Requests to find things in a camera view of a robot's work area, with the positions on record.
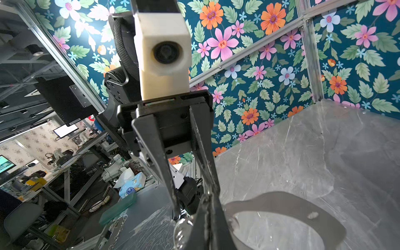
monitor screen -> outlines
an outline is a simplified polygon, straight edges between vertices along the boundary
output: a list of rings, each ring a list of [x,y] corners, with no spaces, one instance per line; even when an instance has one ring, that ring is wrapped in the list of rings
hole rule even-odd
[[[15,164],[9,161],[6,157],[0,156],[0,173],[9,170],[14,167]]]
[[[56,133],[56,135],[58,135],[59,138],[63,138],[67,134],[74,132],[75,130],[78,130],[78,127],[75,124],[73,124],[69,127],[67,127],[67,125],[63,125],[61,127],[56,128],[53,131],[54,131],[54,133]]]

tissue box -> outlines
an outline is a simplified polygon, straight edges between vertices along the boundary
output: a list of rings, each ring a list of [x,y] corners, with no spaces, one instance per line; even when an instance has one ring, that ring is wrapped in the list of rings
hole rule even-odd
[[[146,182],[146,176],[140,172],[139,174],[135,175],[135,177],[125,183],[119,192],[119,195],[124,198],[133,192],[137,192],[144,187],[144,183]]]

orange flower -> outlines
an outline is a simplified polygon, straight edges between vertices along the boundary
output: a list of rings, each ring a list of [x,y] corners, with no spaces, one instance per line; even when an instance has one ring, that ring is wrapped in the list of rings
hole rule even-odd
[[[207,29],[211,30],[212,27],[216,28],[218,24],[221,24],[222,17],[224,15],[224,11],[220,10],[220,4],[214,4],[214,2],[210,2],[207,6],[203,6],[201,9],[203,13],[200,13],[200,20],[203,27],[207,26]]]
[[[298,112],[302,111],[303,109],[304,109],[303,106],[299,106],[298,108],[297,107],[292,108],[292,111],[290,111],[288,113],[288,117],[294,116],[295,114],[297,114]]]
[[[342,80],[340,76],[332,76],[332,79],[329,81],[330,88],[335,91],[336,94],[343,95],[345,91],[347,91],[347,82]]]
[[[333,59],[329,59],[328,64],[329,64],[329,66],[334,67],[336,65],[336,62]]]
[[[223,153],[225,151],[226,151],[225,147],[222,147],[222,148],[218,147],[218,148],[215,149],[215,151],[212,153],[212,155],[215,157],[215,156],[217,156],[217,155],[219,155],[219,154],[221,154],[221,153]]]
[[[261,28],[265,30],[265,34],[269,35],[285,25],[286,20],[283,18],[286,16],[286,11],[281,8],[281,4],[276,3],[274,8],[271,3],[267,6],[267,11],[262,12],[261,19],[264,21],[261,23]]]
[[[180,157],[179,157],[179,156],[175,156],[175,157],[169,158],[168,161],[169,161],[172,165],[178,164],[179,161],[180,161]]]
[[[246,125],[250,125],[253,124],[254,122],[256,122],[258,120],[258,117],[260,116],[260,114],[257,112],[257,109],[253,109],[250,108],[249,111],[245,111],[243,112],[242,115],[242,122]]]

ceiling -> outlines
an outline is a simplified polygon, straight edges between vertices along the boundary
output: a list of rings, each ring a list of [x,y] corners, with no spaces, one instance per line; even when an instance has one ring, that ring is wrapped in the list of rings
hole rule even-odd
[[[31,44],[38,45],[43,54],[33,56],[26,49]],[[0,109],[0,141],[52,113],[47,110],[40,114],[50,105],[35,91],[38,77],[50,80],[65,75],[18,14],[0,4],[0,102],[10,105]]]

camera lens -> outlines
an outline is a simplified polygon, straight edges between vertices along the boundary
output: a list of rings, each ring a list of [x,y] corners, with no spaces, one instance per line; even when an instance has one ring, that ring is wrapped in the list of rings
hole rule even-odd
[[[161,42],[154,47],[154,57],[162,64],[173,63],[179,57],[179,45],[176,42]]]

